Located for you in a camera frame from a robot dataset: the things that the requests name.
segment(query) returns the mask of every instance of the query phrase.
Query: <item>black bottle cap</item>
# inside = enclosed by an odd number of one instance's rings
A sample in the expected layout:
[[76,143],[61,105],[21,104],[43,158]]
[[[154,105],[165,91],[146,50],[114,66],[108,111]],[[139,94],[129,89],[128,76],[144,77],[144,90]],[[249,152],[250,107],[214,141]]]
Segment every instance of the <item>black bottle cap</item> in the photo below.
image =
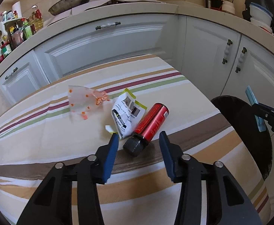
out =
[[132,136],[123,145],[124,150],[131,156],[138,156],[146,146],[142,144],[141,140]]

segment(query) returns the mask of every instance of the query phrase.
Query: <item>dark bin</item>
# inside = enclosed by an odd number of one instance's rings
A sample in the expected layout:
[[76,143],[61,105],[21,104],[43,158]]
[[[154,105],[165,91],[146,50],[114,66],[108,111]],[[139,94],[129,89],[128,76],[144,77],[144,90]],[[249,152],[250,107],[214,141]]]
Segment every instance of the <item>dark bin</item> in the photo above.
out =
[[219,96],[211,102],[236,130],[265,180],[272,167],[272,140],[269,130],[259,132],[251,106],[237,97]]

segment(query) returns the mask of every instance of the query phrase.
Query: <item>screw head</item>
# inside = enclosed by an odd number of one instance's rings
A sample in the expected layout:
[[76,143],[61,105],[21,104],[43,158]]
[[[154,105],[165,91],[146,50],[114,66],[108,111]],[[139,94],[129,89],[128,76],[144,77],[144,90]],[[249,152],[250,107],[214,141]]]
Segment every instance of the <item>screw head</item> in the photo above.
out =
[[181,156],[181,158],[182,158],[183,160],[185,160],[185,161],[189,161],[189,160],[191,159],[191,156],[188,155],[188,154],[183,154],[183,155]]
[[90,155],[87,157],[88,161],[92,162],[95,161],[97,159],[96,155]]
[[63,167],[63,163],[62,162],[58,162],[58,163],[55,164],[55,168],[57,168],[57,169],[60,169],[62,167]]
[[220,162],[220,161],[217,161],[217,162],[215,162],[214,164],[215,164],[215,166],[217,166],[217,167],[223,167],[223,166],[224,166],[224,164],[223,164],[222,162]]

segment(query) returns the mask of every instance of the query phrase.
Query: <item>brown stripe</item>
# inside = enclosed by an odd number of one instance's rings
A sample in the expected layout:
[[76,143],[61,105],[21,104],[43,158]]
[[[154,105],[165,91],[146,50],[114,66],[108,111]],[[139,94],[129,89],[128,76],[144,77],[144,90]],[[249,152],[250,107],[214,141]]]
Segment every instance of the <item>brown stripe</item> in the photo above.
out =
[[48,88],[48,87],[51,87],[55,84],[58,84],[60,82],[63,82],[65,80],[68,80],[68,79],[72,79],[76,76],[79,76],[79,75],[82,75],[82,74],[85,74],[85,73],[90,73],[90,72],[93,72],[93,71],[96,71],[96,70],[99,70],[99,69],[103,69],[103,68],[107,68],[107,67],[112,67],[112,66],[116,66],[116,65],[119,65],[119,64],[124,64],[124,63],[129,63],[129,62],[133,62],[133,61],[137,61],[137,60],[143,60],[143,59],[147,59],[147,58],[156,58],[157,56],[156,55],[144,55],[144,56],[139,56],[139,57],[135,57],[135,58],[126,58],[126,59],[121,59],[121,60],[118,60],[118,61],[114,61],[114,62],[110,62],[110,63],[106,63],[106,64],[101,64],[101,65],[98,65],[98,66],[94,66],[94,67],[91,67],[91,68],[88,68],[88,69],[85,69],[85,70],[82,70],[82,71],[79,71],[77,73],[73,73],[73,74],[70,74],[68,76],[65,76],[53,83],[50,83],[46,86],[43,86],[41,87],[39,90],[31,93],[30,95],[24,97],[23,99],[21,99],[19,102],[17,102],[16,104],[14,104],[13,106],[11,106],[8,110],[6,110],[3,114],[0,115],[0,117],[2,115],[4,115],[7,111],[9,111],[11,108],[13,108],[15,105],[19,104],[20,102],[24,101],[25,99],[31,97],[32,95],[35,95],[36,93]]
[[229,153],[241,142],[242,140],[234,130],[213,144],[207,146],[201,152],[195,153],[193,157],[196,158],[199,162],[213,164],[216,160],[219,160],[225,156],[226,153]]
[[267,195],[267,197],[265,198],[265,200],[261,203],[261,205],[259,206],[259,208],[257,209],[257,212],[260,213],[260,211],[263,209],[263,207],[266,205],[267,201],[269,200],[269,196]]
[[[236,139],[239,139],[239,137],[236,138],[236,135],[231,133],[232,132],[213,144],[214,148],[216,148],[216,151],[221,150],[222,156],[220,156],[220,158],[228,154],[235,147],[235,145],[229,145],[228,148],[228,143],[238,142]],[[206,158],[210,158],[210,156],[207,156],[207,152],[205,150],[206,149],[200,150],[198,153],[196,153],[196,155],[198,159],[202,159],[204,162],[207,162]],[[218,159],[219,157],[215,157],[211,161],[215,162]],[[165,168],[162,168],[136,178],[123,180],[112,184],[99,185],[97,186],[97,189],[100,203],[108,204],[140,198],[164,190],[173,185],[174,184],[167,176]],[[0,185],[0,189],[26,199],[30,199],[31,195],[36,190],[35,187],[28,188],[16,185]],[[74,194],[72,197],[72,205],[77,205],[77,198],[75,195],[76,188],[72,189],[72,193]]]
[[[217,114],[205,119],[189,128],[170,134],[172,143],[180,145],[183,151],[210,139],[231,126],[222,114]],[[84,157],[63,161],[66,165],[80,162]],[[162,155],[159,147],[159,140],[152,143],[138,156],[131,157],[124,150],[119,150],[116,155],[112,173],[122,173],[137,168],[161,162]],[[0,176],[15,179],[36,180],[43,179],[56,162],[33,163],[21,165],[1,165]]]
[[[166,73],[166,72],[169,72],[169,71],[174,71],[175,69],[174,68],[166,68],[166,69],[162,69],[162,70],[158,70],[158,71],[154,71],[154,72],[149,72],[149,73],[142,73],[142,74],[139,74],[139,75],[134,75],[134,76],[131,76],[131,77],[127,77],[127,78],[124,78],[124,79],[120,79],[120,80],[115,80],[115,81],[112,81],[112,82],[108,82],[108,83],[105,83],[105,84],[102,84],[102,85],[99,85],[99,86],[96,86],[96,87],[93,87],[93,89],[97,90],[97,89],[101,89],[101,88],[104,88],[104,87],[108,87],[108,86],[111,86],[111,85],[115,85],[115,84],[118,84],[118,83],[122,83],[122,82],[125,82],[125,81],[129,81],[129,80],[134,80],[134,79],[138,79],[138,78],[142,78],[142,77],[146,77],[146,76],[151,76],[151,75],[154,75],[154,74],[159,74],[159,73]],[[50,104],[55,104],[55,103],[58,103],[60,101],[64,101],[68,99],[67,96],[65,97],[62,97],[60,99],[57,99],[57,100],[53,100],[53,101],[50,101],[49,103],[46,103],[40,107],[37,107],[27,113],[24,113],[22,114],[21,116],[17,117],[17,118],[14,118],[13,120],[11,120],[10,122],[6,123],[5,125],[3,125],[2,127],[0,127],[0,130],[2,128],[4,128],[5,126],[13,123],[14,121],[17,121],[18,119],[26,116],[26,115],[29,115],[37,110],[40,110],[44,107],[47,107],[48,105]]]
[[265,194],[267,193],[267,189],[266,187],[263,189],[263,191],[261,192],[261,194],[257,197],[257,199],[254,201],[253,205],[254,207],[256,207],[260,201],[263,199],[263,197],[265,196]]

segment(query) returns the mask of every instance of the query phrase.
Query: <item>cooking oil bottle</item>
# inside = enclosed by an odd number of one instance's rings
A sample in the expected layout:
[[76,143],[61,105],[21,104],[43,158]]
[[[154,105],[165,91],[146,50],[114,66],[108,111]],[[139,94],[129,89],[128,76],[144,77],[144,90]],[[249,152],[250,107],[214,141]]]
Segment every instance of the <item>cooking oil bottle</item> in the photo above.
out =
[[32,20],[32,23],[34,24],[35,30],[37,32],[38,30],[43,28],[44,20],[37,5],[32,6],[32,9],[34,11],[32,12],[32,17],[30,20]]

